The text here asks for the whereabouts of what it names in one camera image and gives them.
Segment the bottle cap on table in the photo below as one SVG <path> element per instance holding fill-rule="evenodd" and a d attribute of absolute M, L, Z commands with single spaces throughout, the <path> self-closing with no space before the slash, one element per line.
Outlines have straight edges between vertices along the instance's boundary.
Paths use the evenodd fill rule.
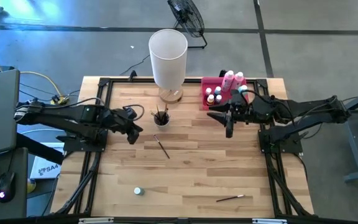
<path fill-rule="evenodd" d="M 206 95 L 211 94 L 211 92 L 212 92 L 212 89 L 211 89 L 211 88 L 207 88 L 207 89 L 205 90 L 205 94 L 206 94 Z"/>
<path fill-rule="evenodd" d="M 144 194 L 144 190 L 140 187 L 135 187 L 134 193 L 136 195 L 143 195 Z"/>

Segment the wooden tabletop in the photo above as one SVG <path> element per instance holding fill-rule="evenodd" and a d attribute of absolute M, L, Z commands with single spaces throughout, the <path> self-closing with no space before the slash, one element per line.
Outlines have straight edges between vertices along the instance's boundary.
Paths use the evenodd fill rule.
<path fill-rule="evenodd" d="M 80 100 L 95 97 L 100 77 L 84 77 Z M 284 81 L 269 78 L 271 95 L 286 99 Z M 141 104 L 144 116 L 135 123 L 144 131 L 130 145 L 126 135 L 109 133 L 102 154 L 92 216 L 109 217 L 273 217 L 265 157 L 259 151 L 258 124 L 237 123 L 233 138 L 200 109 L 200 84 L 183 84 L 183 98 L 169 105 L 169 127 L 159 131 L 150 110 L 164 107 L 154 83 L 115 83 L 110 108 Z M 171 159 L 153 138 L 156 134 Z M 313 213 L 303 166 L 283 154 L 287 185 Z M 84 153 L 75 152 L 62 164 L 51 211 L 62 207 L 78 185 Z M 143 196 L 134 188 L 145 190 Z M 235 195 L 245 197 L 216 202 Z M 280 207 L 282 193 L 278 190 Z M 85 189 L 83 207 L 88 197 Z"/>

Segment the gray floor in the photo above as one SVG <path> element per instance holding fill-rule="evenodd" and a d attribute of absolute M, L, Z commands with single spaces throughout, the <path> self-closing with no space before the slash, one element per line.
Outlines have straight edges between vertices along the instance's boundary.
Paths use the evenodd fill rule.
<path fill-rule="evenodd" d="M 257 28 L 252 0 L 194 0 L 207 28 Z M 93 27 L 171 27 L 175 19 L 165 0 L 0 0 L 7 13 L 0 23 Z M 358 30 L 358 1 L 260 0 L 266 29 Z M 65 93 L 80 88 L 86 75 L 118 75 L 148 54 L 147 32 L 49 32 L 0 30 L 0 64 L 49 75 Z M 188 52 L 188 76 L 216 76 L 221 69 L 266 77 L 258 34 L 207 33 L 204 50 Z M 199 39 L 189 37 L 189 43 Z M 275 77 L 283 77 L 288 97 L 315 100 L 358 95 L 358 35 L 267 35 Z M 151 75 L 150 60 L 136 67 Z M 21 82 L 53 91 L 45 80 L 23 75 Z M 24 88 L 40 98 L 48 95 Z M 30 97 L 21 95 L 20 100 Z M 40 126 L 19 126 L 19 131 Z M 58 133 L 32 133 L 37 141 L 55 141 Z M 315 213 L 358 220 L 358 181 L 345 129 L 325 124 L 302 141 Z M 48 191 L 50 181 L 39 183 Z M 27 215 L 40 215 L 49 194 L 28 201 Z"/>

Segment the lamp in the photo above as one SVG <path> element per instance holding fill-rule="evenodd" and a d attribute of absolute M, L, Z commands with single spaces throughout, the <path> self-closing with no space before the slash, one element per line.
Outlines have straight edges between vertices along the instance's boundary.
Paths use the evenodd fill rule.
<path fill-rule="evenodd" d="M 187 46 L 186 37 L 173 29 L 160 30 L 149 40 L 154 81 L 166 103 L 176 103 L 183 96 L 181 84 L 186 76 Z"/>

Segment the paint bottle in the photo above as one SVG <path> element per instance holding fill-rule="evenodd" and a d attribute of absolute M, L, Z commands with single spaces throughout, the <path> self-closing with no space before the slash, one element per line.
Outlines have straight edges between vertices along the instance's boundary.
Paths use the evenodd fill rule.
<path fill-rule="evenodd" d="M 232 85 L 234 79 L 234 72 L 232 70 L 226 72 L 224 74 L 223 82 L 222 82 L 222 91 L 227 92 L 230 90 L 230 87 Z"/>
<path fill-rule="evenodd" d="M 241 93 L 242 90 L 248 90 L 248 86 L 242 85 L 239 87 L 239 93 Z M 243 92 L 242 95 L 245 97 L 248 94 L 248 92 Z"/>
<path fill-rule="evenodd" d="M 222 101 L 222 95 L 218 95 L 216 96 L 216 99 L 215 99 L 215 104 L 220 104 Z"/>
<path fill-rule="evenodd" d="M 218 95 L 221 94 L 221 92 L 222 92 L 222 88 L 221 88 L 220 86 L 217 86 L 217 87 L 215 88 L 214 95 L 215 95 L 215 96 L 218 96 Z"/>
<path fill-rule="evenodd" d="M 211 88 L 205 89 L 204 98 L 207 99 L 208 96 L 209 96 L 211 93 L 212 93 L 212 89 L 211 89 Z"/>
<path fill-rule="evenodd" d="M 144 194 L 144 189 L 141 188 L 141 187 L 135 187 L 134 193 L 135 193 L 136 195 L 143 195 L 143 194 Z"/>
<path fill-rule="evenodd" d="M 234 80 L 231 85 L 231 89 L 238 90 L 242 84 L 242 81 L 244 81 L 244 74 L 242 72 L 239 72 L 234 76 Z"/>
<path fill-rule="evenodd" d="M 214 99 L 215 99 L 215 97 L 214 97 L 214 95 L 209 95 L 208 96 L 208 99 L 206 99 L 206 104 L 208 105 L 208 106 L 210 106 L 210 105 L 214 105 Z"/>

